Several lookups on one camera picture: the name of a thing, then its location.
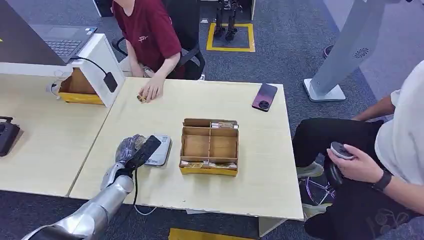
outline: computer monitor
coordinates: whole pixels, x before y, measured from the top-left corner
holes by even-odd
[[[0,63],[66,66],[6,0],[0,0],[0,23]]]

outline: white shirt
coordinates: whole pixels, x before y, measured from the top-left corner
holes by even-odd
[[[378,131],[375,153],[393,175],[424,185],[424,61],[390,98],[393,119]]]

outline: laptop keyboard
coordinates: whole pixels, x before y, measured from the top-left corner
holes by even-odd
[[[45,43],[60,57],[70,56],[81,42],[81,40],[45,41]]]

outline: cardboard box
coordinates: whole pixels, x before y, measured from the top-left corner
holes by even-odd
[[[62,82],[58,94],[67,103],[103,105],[83,72],[76,67],[72,75]]]
[[[187,118],[182,125],[179,169],[183,174],[237,175],[239,128],[236,121]]]

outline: black laptop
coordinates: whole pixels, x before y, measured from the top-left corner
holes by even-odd
[[[0,62],[65,66],[97,30],[94,26],[31,25],[0,0]]]

